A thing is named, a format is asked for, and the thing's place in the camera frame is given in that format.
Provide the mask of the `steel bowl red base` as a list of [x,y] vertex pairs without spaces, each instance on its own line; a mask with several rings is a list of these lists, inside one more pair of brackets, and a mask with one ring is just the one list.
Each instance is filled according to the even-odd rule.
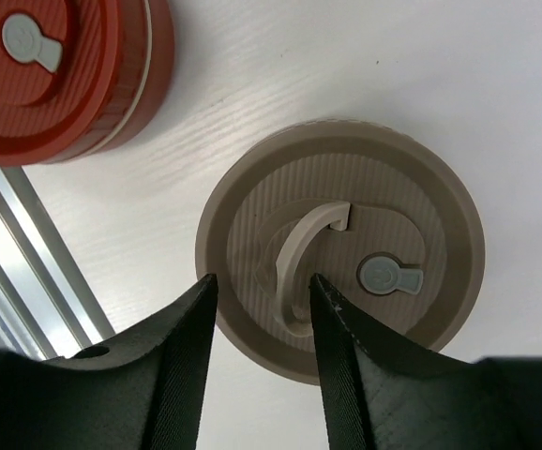
[[82,143],[90,147],[84,156],[120,146],[138,135],[158,112],[170,87],[175,55],[172,11],[166,0],[103,1],[119,24],[109,30],[117,43],[105,50],[98,71],[111,73],[104,103],[88,127]]

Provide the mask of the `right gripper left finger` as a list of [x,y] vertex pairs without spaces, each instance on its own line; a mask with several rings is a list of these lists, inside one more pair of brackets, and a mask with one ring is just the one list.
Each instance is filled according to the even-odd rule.
[[76,355],[0,349],[0,449],[192,449],[218,303],[208,275]]

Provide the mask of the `taupe round lid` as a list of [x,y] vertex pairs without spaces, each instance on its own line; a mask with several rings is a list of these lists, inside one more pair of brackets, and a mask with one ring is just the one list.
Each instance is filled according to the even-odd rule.
[[259,366],[315,384],[314,274],[437,352],[474,308],[485,253],[474,201],[438,156],[387,127],[325,120],[235,162],[204,207],[195,262],[218,279],[221,333]]

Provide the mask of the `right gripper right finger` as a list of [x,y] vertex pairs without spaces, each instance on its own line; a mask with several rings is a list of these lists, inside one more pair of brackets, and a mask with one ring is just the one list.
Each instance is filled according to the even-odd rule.
[[542,357],[474,363],[433,352],[309,285],[328,441],[334,449],[542,449]]

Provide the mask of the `red round lid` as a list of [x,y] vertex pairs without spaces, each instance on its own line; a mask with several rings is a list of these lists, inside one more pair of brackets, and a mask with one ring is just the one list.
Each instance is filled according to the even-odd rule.
[[83,156],[104,103],[104,45],[119,20],[103,1],[0,1],[0,166]]

